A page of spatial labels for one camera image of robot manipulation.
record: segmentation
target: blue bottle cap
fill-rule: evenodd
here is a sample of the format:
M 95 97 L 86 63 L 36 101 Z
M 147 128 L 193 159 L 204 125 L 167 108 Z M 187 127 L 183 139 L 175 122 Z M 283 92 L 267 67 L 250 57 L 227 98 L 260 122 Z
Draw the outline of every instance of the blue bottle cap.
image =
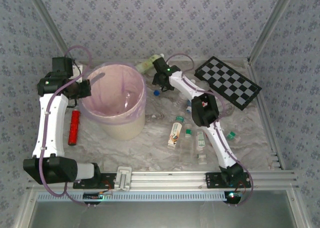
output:
M 159 92 L 159 90 L 155 90 L 155 91 L 153 92 L 153 94 L 154 94 L 155 96 L 159 96 L 160 92 Z

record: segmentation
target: red object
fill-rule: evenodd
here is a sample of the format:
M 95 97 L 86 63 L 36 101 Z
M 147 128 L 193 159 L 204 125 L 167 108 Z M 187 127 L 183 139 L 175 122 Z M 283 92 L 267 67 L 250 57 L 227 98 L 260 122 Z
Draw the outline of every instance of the red object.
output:
M 73 110 L 72 116 L 71 116 L 68 145 L 76 145 L 77 144 L 79 118 L 80 118 L 80 111 Z

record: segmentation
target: floral wallpaper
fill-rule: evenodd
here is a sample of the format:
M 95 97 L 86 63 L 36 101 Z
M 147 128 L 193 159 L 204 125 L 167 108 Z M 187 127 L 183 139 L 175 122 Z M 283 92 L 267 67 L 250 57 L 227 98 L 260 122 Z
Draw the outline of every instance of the floral wallpaper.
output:
M 254 67 L 287 169 L 320 227 L 320 0 L 291 0 Z
M 0 227 L 11 227 L 38 135 L 37 82 L 59 51 L 30 0 L 0 0 Z
M 43 2 L 68 46 L 84 45 L 105 60 L 178 51 L 248 57 L 277 0 Z

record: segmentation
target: black and white checkerboard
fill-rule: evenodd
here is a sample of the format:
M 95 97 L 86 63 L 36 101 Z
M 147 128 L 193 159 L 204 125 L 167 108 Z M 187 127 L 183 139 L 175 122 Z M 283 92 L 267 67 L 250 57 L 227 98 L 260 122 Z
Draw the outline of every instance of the black and white checkerboard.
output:
M 261 87 L 217 59 L 210 58 L 195 71 L 195 76 L 243 110 L 260 92 Z

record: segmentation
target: white container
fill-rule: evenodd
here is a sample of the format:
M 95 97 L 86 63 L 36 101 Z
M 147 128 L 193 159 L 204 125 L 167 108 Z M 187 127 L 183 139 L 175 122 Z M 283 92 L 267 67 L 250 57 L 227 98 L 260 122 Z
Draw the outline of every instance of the white container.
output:
M 146 86 L 142 75 L 129 64 L 105 63 L 87 79 L 91 96 L 80 100 L 83 115 L 98 122 L 117 140 L 138 136 L 145 126 Z

